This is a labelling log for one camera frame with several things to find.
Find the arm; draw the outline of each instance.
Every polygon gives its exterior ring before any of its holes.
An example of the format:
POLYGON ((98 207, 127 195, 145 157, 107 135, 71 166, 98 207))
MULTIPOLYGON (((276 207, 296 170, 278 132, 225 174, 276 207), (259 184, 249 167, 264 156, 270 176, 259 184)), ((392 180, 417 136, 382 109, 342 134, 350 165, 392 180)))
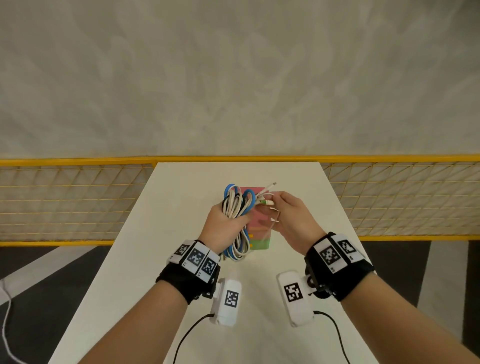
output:
MULTIPOLYGON (((198 240, 219 254, 234 241, 251 217, 249 213, 229 219, 223 214, 221 205, 215 205, 208 214, 198 240)), ((162 363, 187 307, 182 294, 160 280, 79 364, 162 363)))
MULTIPOLYGON (((280 215, 273 229, 302 255, 325 231, 304 203, 286 192, 271 197, 276 210, 258 206, 264 215, 280 215)), ((480 364, 462 344, 410 305, 377 275, 368 274, 341 304, 380 364, 480 364)))

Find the white sensor device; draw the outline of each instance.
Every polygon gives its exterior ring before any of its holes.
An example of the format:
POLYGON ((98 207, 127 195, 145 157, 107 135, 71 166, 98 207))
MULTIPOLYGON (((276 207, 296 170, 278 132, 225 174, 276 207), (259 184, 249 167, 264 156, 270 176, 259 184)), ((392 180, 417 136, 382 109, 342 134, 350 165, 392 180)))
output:
POLYGON ((313 321, 314 314, 308 295, 316 289, 308 286, 308 278, 309 276, 301 277, 296 270, 289 270, 276 276, 283 304, 294 328, 313 321))
POLYGON ((237 313, 240 305, 241 283, 234 279, 221 278, 218 280, 210 322, 216 325, 233 326, 237 322, 237 313))

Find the white floor stripe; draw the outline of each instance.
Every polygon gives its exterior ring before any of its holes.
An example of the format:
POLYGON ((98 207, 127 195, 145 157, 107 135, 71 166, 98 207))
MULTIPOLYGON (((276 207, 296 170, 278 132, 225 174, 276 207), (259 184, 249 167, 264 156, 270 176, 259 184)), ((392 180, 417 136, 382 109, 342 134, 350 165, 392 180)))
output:
MULTIPOLYGON (((95 246, 60 246, 53 249, 39 259, 6 276, 3 279, 5 288, 13 298, 93 248, 95 246)), ((0 294, 0 304, 7 301, 7 297, 0 294)))
POLYGON ((468 242, 433 241, 418 308, 462 340, 468 242))

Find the bundle of cables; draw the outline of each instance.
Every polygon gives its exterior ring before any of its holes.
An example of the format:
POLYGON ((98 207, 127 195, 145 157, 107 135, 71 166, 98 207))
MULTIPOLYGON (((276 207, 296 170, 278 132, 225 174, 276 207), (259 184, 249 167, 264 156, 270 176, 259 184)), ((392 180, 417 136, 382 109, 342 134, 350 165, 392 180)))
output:
MULTIPOLYGON (((262 203, 265 200, 264 195, 270 194, 268 190, 276 185, 272 183, 265 187, 258 193, 254 193, 251 189, 245 190, 243 193, 237 185, 229 184, 223 193, 222 208, 223 213, 229 218, 236 218, 245 215, 255 205, 262 203)), ((224 250, 223 256, 232 259, 233 261, 242 260, 250 251, 250 238, 248 236, 247 227, 244 226, 239 232, 235 241, 231 246, 224 250)))

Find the person's right arm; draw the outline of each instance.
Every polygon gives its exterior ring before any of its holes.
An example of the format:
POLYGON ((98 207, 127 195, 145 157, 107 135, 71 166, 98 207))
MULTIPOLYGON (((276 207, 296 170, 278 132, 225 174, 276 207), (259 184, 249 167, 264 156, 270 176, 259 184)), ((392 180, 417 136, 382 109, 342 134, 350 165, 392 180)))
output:
MULTIPOLYGON (((272 200, 280 211, 273 229, 293 249, 306 255, 325 231, 299 198, 276 192, 272 200)), ((277 216, 277 211, 267 206, 257 209, 268 217, 277 216)), ((380 364, 480 364, 466 347, 374 273, 368 274, 341 304, 380 364)))

